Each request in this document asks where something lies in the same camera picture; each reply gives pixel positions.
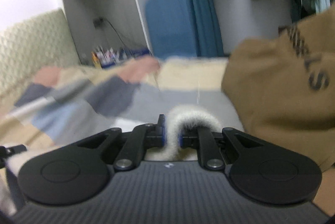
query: black device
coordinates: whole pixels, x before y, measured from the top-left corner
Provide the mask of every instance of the black device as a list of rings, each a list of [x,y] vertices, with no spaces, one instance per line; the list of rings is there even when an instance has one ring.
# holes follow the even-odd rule
[[[233,128],[180,136],[197,161],[150,162],[164,116],[113,128],[28,161],[17,178],[18,224],[294,223],[329,220],[312,203],[321,171],[308,157]]]

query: bed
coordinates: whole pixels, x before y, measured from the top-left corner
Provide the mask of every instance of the bed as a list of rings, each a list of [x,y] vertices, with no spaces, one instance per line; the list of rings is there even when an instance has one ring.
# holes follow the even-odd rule
[[[7,61],[0,68],[1,145],[25,144],[36,150],[66,145],[111,127],[130,131],[156,123],[160,114],[180,104],[204,107],[222,127],[243,130],[221,92],[226,58],[161,62],[148,56],[109,70],[81,66],[61,10],[18,24],[0,38],[0,47],[6,47],[1,60]],[[15,46],[18,41],[24,51]],[[315,198],[329,215],[335,214],[333,182],[335,169],[323,174]]]

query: light blue patch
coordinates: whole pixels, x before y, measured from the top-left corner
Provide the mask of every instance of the light blue patch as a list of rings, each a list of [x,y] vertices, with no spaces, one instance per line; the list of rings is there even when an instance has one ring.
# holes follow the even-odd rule
[[[52,140],[56,140],[66,129],[73,112],[80,108],[78,102],[53,104],[41,109],[31,121],[32,125],[45,132]]]

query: cream fabric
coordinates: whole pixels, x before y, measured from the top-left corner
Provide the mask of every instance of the cream fabric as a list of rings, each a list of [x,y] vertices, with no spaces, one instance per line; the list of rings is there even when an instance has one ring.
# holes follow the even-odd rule
[[[16,100],[43,66],[80,64],[61,9],[0,32],[0,106]]]

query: ribbed black surface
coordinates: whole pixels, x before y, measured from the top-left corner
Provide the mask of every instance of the ribbed black surface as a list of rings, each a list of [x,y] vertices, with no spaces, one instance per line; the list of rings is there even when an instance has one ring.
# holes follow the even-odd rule
[[[229,223],[322,224],[329,217],[311,203],[272,208],[239,195],[222,173],[198,162],[142,162],[117,173],[106,189],[84,203],[50,208],[29,204],[14,217],[22,224]]]

